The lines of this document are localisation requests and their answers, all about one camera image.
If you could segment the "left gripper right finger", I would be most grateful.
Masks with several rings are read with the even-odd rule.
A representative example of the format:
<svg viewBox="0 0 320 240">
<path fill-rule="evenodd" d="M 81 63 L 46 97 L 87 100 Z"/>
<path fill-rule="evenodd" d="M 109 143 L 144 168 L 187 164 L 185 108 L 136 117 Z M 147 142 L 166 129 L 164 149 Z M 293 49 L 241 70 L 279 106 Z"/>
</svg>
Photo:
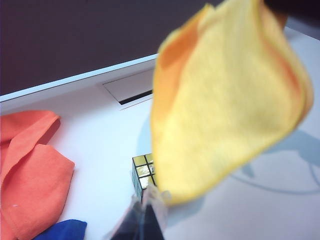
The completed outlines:
<svg viewBox="0 0 320 240">
<path fill-rule="evenodd" d="M 168 220 L 168 208 L 163 195 L 155 186 L 148 186 L 142 198 L 144 209 L 142 221 L 143 240 L 164 240 L 163 231 Z"/>
</svg>

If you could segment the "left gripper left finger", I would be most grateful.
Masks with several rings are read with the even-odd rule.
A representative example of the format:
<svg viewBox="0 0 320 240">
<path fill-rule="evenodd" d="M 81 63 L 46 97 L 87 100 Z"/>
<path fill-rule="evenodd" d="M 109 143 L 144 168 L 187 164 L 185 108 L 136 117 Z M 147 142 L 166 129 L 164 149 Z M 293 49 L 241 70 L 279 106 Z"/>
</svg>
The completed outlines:
<svg viewBox="0 0 320 240">
<path fill-rule="evenodd" d="M 139 228 L 142 213 L 143 209 L 141 200 L 137 196 L 132 196 L 129 207 L 126 209 L 115 227 L 105 235 L 104 239 L 134 240 Z"/>
</svg>

